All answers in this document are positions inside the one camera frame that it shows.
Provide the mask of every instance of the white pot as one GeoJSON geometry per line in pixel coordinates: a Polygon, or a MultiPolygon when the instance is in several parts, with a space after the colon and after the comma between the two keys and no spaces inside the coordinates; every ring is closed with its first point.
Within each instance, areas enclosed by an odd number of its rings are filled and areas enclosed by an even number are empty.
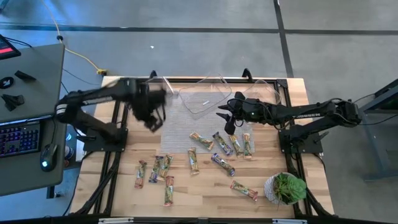
{"type": "Polygon", "coordinates": [[[274,192],[274,181],[275,181],[275,178],[276,178],[279,174],[287,174],[287,175],[291,175],[291,176],[294,177],[293,174],[288,173],[288,172],[281,172],[281,173],[275,174],[275,175],[273,175],[272,177],[270,177],[270,178],[266,181],[266,183],[264,184],[264,192],[265,192],[265,194],[266,194],[266,197],[268,198],[268,200],[269,200],[270,202],[272,202],[272,203],[274,203],[274,204],[276,204],[276,205],[278,205],[278,204],[279,204],[279,205],[292,205],[292,204],[294,204],[294,203],[296,203],[296,202],[292,202],[292,203],[286,204],[286,203],[283,202],[283,201],[279,201],[278,198],[277,198],[276,195],[275,195],[275,192],[274,192]]]}

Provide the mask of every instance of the gray floor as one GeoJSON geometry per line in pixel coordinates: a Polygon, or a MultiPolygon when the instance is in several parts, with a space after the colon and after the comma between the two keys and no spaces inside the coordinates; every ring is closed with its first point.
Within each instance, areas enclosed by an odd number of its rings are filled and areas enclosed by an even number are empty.
{"type": "MultiPolygon", "coordinates": [[[[56,20],[70,26],[199,27],[277,29],[271,0],[87,0],[45,1],[56,20]]],[[[397,1],[280,0],[286,29],[398,30],[397,1]]],[[[36,0],[10,0],[0,25],[52,25],[36,0]]],[[[56,32],[0,30],[31,45],[54,44],[56,32]]],[[[286,77],[279,34],[180,32],[62,32],[66,44],[94,60],[111,75],[241,75],[286,77]]],[[[288,35],[294,77],[305,79],[310,102],[331,97],[357,99],[398,75],[398,36],[288,35]]],[[[66,54],[64,67],[88,82],[101,77],[83,59],[66,54]]],[[[64,73],[69,90],[95,87],[64,73]]],[[[379,125],[390,126],[391,123],[379,125]]],[[[398,221],[398,178],[365,183],[374,158],[362,127],[333,128],[323,139],[326,175],[335,213],[345,218],[398,221]]],[[[57,191],[45,189],[0,198],[0,220],[61,215],[72,196],[78,170],[67,170],[57,191]]]]}

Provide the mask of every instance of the wooden table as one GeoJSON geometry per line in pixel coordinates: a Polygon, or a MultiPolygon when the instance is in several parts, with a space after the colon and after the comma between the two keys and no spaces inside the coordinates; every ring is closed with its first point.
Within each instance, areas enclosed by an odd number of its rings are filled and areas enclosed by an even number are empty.
{"type": "MultiPolygon", "coordinates": [[[[103,85],[120,77],[105,77],[103,85]]],[[[288,78],[292,106],[308,104],[304,80],[288,78]]],[[[189,86],[188,83],[172,83],[173,88],[189,86]]],[[[233,93],[246,90],[250,84],[230,84],[233,93]]],[[[114,103],[97,105],[95,117],[110,122],[114,103]]],[[[299,119],[305,124],[311,119],[299,119]]],[[[270,203],[264,196],[264,182],[272,175],[286,171],[284,155],[279,149],[277,131],[272,126],[253,126],[256,152],[251,160],[237,159],[235,155],[227,161],[236,169],[234,177],[228,177],[217,164],[211,162],[211,154],[198,154],[200,174],[190,176],[188,154],[174,154],[168,175],[175,177],[174,204],[164,207],[165,184],[148,183],[154,157],[160,153],[162,130],[151,133],[132,114],[127,121],[129,138],[126,150],[122,153],[111,215],[113,217],[213,217],[213,218],[291,218],[292,206],[279,206],[270,203]],[[138,160],[148,163],[144,188],[135,189],[138,160]],[[237,180],[259,192],[257,202],[229,188],[232,180],[237,180]]],[[[71,212],[77,211],[89,199],[98,185],[103,163],[103,152],[92,153],[81,166],[71,212]]],[[[308,187],[324,208],[333,213],[328,184],[321,162],[312,154],[302,155],[308,187]]],[[[108,195],[104,191],[101,211],[108,195]]]]}

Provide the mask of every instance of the yellow cable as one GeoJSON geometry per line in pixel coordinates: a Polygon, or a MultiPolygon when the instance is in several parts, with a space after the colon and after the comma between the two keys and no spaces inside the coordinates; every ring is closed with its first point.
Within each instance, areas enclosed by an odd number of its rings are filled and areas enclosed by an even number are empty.
{"type": "MultiPolygon", "coordinates": [[[[53,20],[53,22],[54,22],[54,24],[55,24],[55,27],[57,28],[58,36],[61,36],[60,29],[59,29],[59,27],[58,27],[57,22],[55,21],[55,17],[54,17],[54,15],[52,14],[50,8],[48,7],[48,5],[46,5],[46,3],[44,3],[43,0],[40,0],[40,1],[42,2],[42,4],[44,5],[44,7],[45,7],[45,8],[48,10],[48,12],[50,13],[51,19],[53,20]]],[[[70,53],[72,53],[72,54],[74,54],[74,55],[77,55],[77,56],[79,56],[79,57],[81,57],[81,58],[86,59],[87,62],[89,62],[90,64],[92,64],[92,65],[95,67],[95,69],[97,69],[97,74],[98,74],[98,75],[104,75],[104,74],[107,72],[106,69],[98,68],[98,67],[94,64],[94,62],[92,62],[92,61],[91,61],[90,59],[88,59],[87,57],[85,57],[85,56],[83,56],[83,55],[81,55],[81,54],[79,54],[79,53],[76,53],[76,52],[74,52],[74,51],[72,51],[72,50],[69,50],[69,49],[67,48],[66,45],[65,45],[65,50],[66,50],[67,52],[70,52],[70,53]]]]}

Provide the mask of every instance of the backlit keyboard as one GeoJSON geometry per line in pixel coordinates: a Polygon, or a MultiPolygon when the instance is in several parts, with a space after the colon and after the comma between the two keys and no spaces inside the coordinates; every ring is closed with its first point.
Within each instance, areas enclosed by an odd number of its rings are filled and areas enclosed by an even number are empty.
{"type": "Polygon", "coordinates": [[[40,151],[40,121],[0,126],[0,158],[40,151]]]}

